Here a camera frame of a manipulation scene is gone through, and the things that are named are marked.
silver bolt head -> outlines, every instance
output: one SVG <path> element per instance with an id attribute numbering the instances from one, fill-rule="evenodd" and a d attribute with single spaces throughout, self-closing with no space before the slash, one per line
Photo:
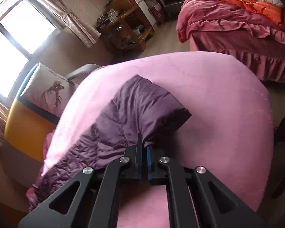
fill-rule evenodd
<path id="1" fill-rule="evenodd" d="M 170 159 L 168 158 L 168 157 L 166 157 L 166 156 L 164 156 L 164 157 L 161 157 L 160 158 L 160 162 L 162 162 L 162 163 L 168 163 L 170 161 Z"/>
<path id="2" fill-rule="evenodd" d="M 129 157 L 126 157 L 126 156 L 122 156 L 119 161 L 121 163 L 128 163 L 130 161 L 130 158 Z"/>
<path id="3" fill-rule="evenodd" d="M 199 166 L 196 168 L 197 173 L 204 174 L 206 172 L 206 168 L 203 166 Z"/>
<path id="4" fill-rule="evenodd" d="M 85 167 L 82 171 L 84 174 L 91 174 L 93 172 L 93 168 L 92 167 Z"/>

pink mattress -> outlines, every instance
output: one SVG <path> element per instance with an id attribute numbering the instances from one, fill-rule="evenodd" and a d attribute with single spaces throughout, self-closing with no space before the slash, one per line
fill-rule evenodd
<path id="1" fill-rule="evenodd" d="M 263 15 L 219 0 L 185 0 L 177 33 L 192 50 L 230 54 L 261 80 L 285 82 L 285 31 Z"/>
<path id="2" fill-rule="evenodd" d="M 95 121 L 119 87 L 135 74 L 167 89 L 192 113 L 174 135 L 174 158 L 186 167 L 207 167 L 257 210 L 273 153 L 268 92 L 248 68 L 225 54 L 170 53 L 92 72 L 61 116 L 43 174 Z M 126 193 L 118 227 L 169 227 L 164 186 L 146 184 L 127 189 Z"/>

floor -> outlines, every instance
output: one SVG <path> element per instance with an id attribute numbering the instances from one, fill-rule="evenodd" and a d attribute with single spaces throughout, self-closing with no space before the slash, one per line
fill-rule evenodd
<path id="1" fill-rule="evenodd" d="M 177 39 L 176 21 L 169 21 L 159 26 L 154 36 L 147 42 L 144 52 L 138 55 L 129 55 L 128 59 L 148 57 L 178 51 L 189 51 L 189 42 L 181 44 Z M 276 82 L 264 83 L 270 93 L 274 126 L 277 127 L 285 116 L 285 84 Z M 267 221 L 270 227 L 275 227 L 278 218 L 285 211 L 285 192 L 273 200 L 271 195 L 285 172 L 285 142 L 274 146 L 274 156 L 268 186 L 263 202 L 259 208 L 259 215 Z"/>

pink bed sheet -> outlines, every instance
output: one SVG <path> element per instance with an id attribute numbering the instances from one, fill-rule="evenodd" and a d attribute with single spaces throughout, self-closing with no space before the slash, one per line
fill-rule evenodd
<path id="1" fill-rule="evenodd" d="M 193 31 L 227 32 L 239 29 L 247 30 L 256 38 L 270 37 L 285 45 L 285 31 L 273 21 L 219 0 L 185 0 L 177 20 L 181 42 L 189 40 Z"/>
<path id="2" fill-rule="evenodd" d="M 174 135 L 173 157 L 186 167 L 204 165 L 257 210 L 273 153 L 268 92 L 248 68 L 225 54 L 170 53 L 92 72 L 61 116 L 43 174 L 135 74 L 167 89 L 192 113 Z M 125 191 L 127 201 L 119 211 L 118 227 L 169 227 L 164 186 L 146 184 Z"/>

pillow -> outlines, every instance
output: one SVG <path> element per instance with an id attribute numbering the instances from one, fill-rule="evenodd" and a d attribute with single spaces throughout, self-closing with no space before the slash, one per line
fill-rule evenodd
<path id="1" fill-rule="evenodd" d="M 78 84 L 39 63 L 20 95 L 38 107 L 61 117 Z"/>

